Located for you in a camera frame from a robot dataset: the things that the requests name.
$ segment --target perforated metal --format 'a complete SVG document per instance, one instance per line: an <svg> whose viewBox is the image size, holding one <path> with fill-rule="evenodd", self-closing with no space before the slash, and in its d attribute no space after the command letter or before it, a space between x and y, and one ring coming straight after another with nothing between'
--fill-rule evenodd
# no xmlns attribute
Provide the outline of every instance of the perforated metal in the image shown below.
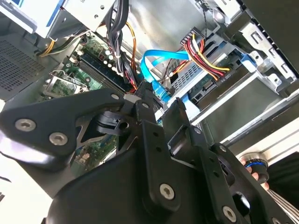
<svg viewBox="0 0 299 224"><path fill-rule="evenodd" d="M28 81L45 68L14 47L7 40L0 41L0 98L6 100L12 93L25 88Z"/></svg>
<svg viewBox="0 0 299 224"><path fill-rule="evenodd" d="M199 66L197 64L192 63L188 69L184 69L178 73L178 78L171 84L171 86L177 91L181 88L191 77L197 75L199 73Z"/></svg>

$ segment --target black plastic bracket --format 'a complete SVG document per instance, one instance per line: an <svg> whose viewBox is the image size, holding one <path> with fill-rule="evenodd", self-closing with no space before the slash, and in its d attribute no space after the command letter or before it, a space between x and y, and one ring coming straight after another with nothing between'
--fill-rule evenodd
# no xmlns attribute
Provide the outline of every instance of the black plastic bracket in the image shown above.
<svg viewBox="0 0 299 224"><path fill-rule="evenodd" d="M150 214L164 217L177 211L181 203L178 185L171 171L171 157L164 130L156 124L153 109L148 107L147 102L137 101L135 110L139 124L137 133L142 200Z"/></svg>

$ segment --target yellow wire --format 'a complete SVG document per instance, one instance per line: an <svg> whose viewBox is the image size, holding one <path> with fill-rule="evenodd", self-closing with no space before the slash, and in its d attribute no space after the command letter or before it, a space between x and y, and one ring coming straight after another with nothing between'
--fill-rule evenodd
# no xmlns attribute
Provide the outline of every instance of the yellow wire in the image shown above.
<svg viewBox="0 0 299 224"><path fill-rule="evenodd" d="M203 54L200 52L200 50L197 51L198 55L213 69L218 69L221 71L229 71L229 68L219 68L216 66L213 66L209 61L203 56Z"/></svg>
<svg viewBox="0 0 299 224"><path fill-rule="evenodd" d="M202 70L206 71L210 76L212 76L216 81L218 81L218 78L213 75L211 72L209 72L208 70L206 70L203 66L201 66L195 59L194 57L192 56L192 54L187 50L187 47L185 47L189 57L192 59L192 61L194 61L194 63L196 63Z"/></svg>
<svg viewBox="0 0 299 224"><path fill-rule="evenodd" d="M135 66L135 53L136 53L136 37L135 37L135 32L132 28L132 26L126 22L127 27L130 29L132 38L133 38L133 52L132 52L132 60L131 60L131 67L135 70L136 66Z"/></svg>
<svg viewBox="0 0 299 224"><path fill-rule="evenodd" d="M46 49L45 52L43 52L40 57L45 57L47 56L47 54L53 49L54 47L54 44L55 44L55 41L51 41L50 45L48 46L48 48Z"/></svg>

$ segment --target screw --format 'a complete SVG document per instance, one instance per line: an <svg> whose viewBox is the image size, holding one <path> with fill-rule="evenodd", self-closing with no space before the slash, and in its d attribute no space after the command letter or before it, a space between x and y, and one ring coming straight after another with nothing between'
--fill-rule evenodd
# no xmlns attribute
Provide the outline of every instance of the screw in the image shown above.
<svg viewBox="0 0 299 224"><path fill-rule="evenodd" d="M55 146L63 146L67 143L67 136L60 132L54 132L49 136L50 142Z"/></svg>
<svg viewBox="0 0 299 224"><path fill-rule="evenodd" d="M30 119L19 119L14 125L16 129L23 132L31 132L36 128L35 122Z"/></svg>
<svg viewBox="0 0 299 224"><path fill-rule="evenodd" d="M235 223L237 221L237 217L235 216L234 211L230 207L223 206L222 211L225 217L229 219L229 221L231 221L232 223Z"/></svg>
<svg viewBox="0 0 299 224"><path fill-rule="evenodd" d="M280 221L278 221L277 218L272 218L272 221L273 221L274 224L281 224Z"/></svg>
<svg viewBox="0 0 299 224"><path fill-rule="evenodd" d="M114 99L119 99L119 96L115 95L115 94L111 94L112 98Z"/></svg>
<svg viewBox="0 0 299 224"><path fill-rule="evenodd" d="M220 149L221 149L223 152L226 152L226 148L225 148L225 147L220 146Z"/></svg>
<svg viewBox="0 0 299 224"><path fill-rule="evenodd" d="M172 200L174 198L174 190L167 183L162 183L160 185L160 193L168 200Z"/></svg>
<svg viewBox="0 0 299 224"><path fill-rule="evenodd" d="M145 103L142 103L142 105L145 107L145 108L149 108L149 106Z"/></svg>
<svg viewBox="0 0 299 224"><path fill-rule="evenodd" d="M200 134L200 133L201 133L201 131L200 131L200 129L199 129L199 128L194 128L194 130L195 130L195 132L196 132L196 133L198 133L198 134Z"/></svg>

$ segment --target hand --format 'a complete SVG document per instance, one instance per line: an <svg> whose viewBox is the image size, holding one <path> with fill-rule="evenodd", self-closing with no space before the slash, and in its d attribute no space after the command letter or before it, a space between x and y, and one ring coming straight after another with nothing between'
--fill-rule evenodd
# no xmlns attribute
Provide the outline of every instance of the hand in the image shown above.
<svg viewBox="0 0 299 224"><path fill-rule="evenodd" d="M246 161L242 160L241 161L242 165L245 166ZM251 167L246 167L246 169L248 170L248 172L252 172L252 168ZM252 173L251 174L253 176L254 179L258 180L258 173ZM261 186L265 189L265 190L269 190L269 184L268 183L262 183Z"/></svg>

